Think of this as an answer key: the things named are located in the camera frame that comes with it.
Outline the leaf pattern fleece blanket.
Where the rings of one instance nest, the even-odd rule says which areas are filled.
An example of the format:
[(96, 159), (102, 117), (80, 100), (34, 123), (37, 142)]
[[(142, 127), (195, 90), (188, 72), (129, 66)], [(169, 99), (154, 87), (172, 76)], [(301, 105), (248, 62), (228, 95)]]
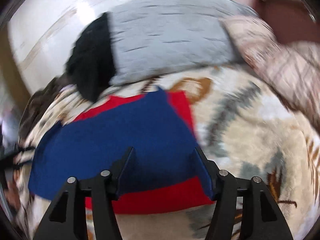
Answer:
[[(23, 146), (37, 146), (57, 121), (68, 124), (111, 95), (183, 90), (191, 103), (196, 138), (208, 159), (235, 177), (260, 176), (277, 201), (294, 239), (304, 239), (319, 217), (319, 135), (300, 112), (289, 110), (266, 83), (240, 67), (206, 67), (105, 90), (97, 103), (76, 88), (60, 92)], [(13, 219), (32, 239), (50, 201), (29, 194), (31, 165), (17, 175), (21, 207)], [(160, 215), (116, 215), (124, 239), (204, 239), (215, 205)]]

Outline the grey quilted pillow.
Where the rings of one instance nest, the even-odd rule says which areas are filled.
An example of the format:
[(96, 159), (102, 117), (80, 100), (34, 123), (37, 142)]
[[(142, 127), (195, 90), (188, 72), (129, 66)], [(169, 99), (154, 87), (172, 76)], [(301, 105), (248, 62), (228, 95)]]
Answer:
[(221, 19), (256, 16), (233, 0), (132, 0), (108, 13), (114, 86), (240, 62)]

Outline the red and blue knit garment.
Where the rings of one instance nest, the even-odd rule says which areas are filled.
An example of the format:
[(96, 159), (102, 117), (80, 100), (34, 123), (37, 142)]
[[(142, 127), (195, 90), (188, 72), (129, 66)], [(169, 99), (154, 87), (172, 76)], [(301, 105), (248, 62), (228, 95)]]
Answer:
[(193, 151), (197, 141), (182, 91), (129, 98), (112, 96), (73, 122), (56, 123), (38, 144), (29, 191), (53, 200), (69, 177), (80, 180), (110, 170), (128, 148), (134, 155), (120, 176), (114, 211), (166, 213), (212, 204), (213, 190)]

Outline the dark brown fuzzy cloth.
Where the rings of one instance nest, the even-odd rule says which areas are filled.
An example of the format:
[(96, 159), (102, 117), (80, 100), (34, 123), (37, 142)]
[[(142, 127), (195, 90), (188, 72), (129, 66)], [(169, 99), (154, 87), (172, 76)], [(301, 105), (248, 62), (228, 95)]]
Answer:
[(28, 134), (39, 122), (47, 108), (57, 97), (60, 90), (70, 84), (71, 81), (68, 76), (63, 74), (61, 76), (54, 77), (44, 89), (36, 91), (31, 96), (24, 109), (19, 124), (18, 136), (20, 141), (25, 141)]

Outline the black garment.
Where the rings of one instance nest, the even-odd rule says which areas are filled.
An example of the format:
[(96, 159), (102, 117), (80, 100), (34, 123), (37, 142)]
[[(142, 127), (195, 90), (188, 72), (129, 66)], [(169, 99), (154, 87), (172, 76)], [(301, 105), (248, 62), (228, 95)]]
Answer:
[(96, 102), (116, 74), (108, 13), (90, 23), (74, 44), (66, 63), (66, 74), (81, 96)]

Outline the beige striped patterned pillow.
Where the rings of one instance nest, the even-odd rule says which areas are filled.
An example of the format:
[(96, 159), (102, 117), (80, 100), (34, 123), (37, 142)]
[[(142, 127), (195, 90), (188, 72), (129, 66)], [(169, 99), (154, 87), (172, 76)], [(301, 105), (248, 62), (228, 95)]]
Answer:
[(258, 17), (229, 16), (220, 22), (254, 72), (319, 129), (319, 44), (280, 44)]

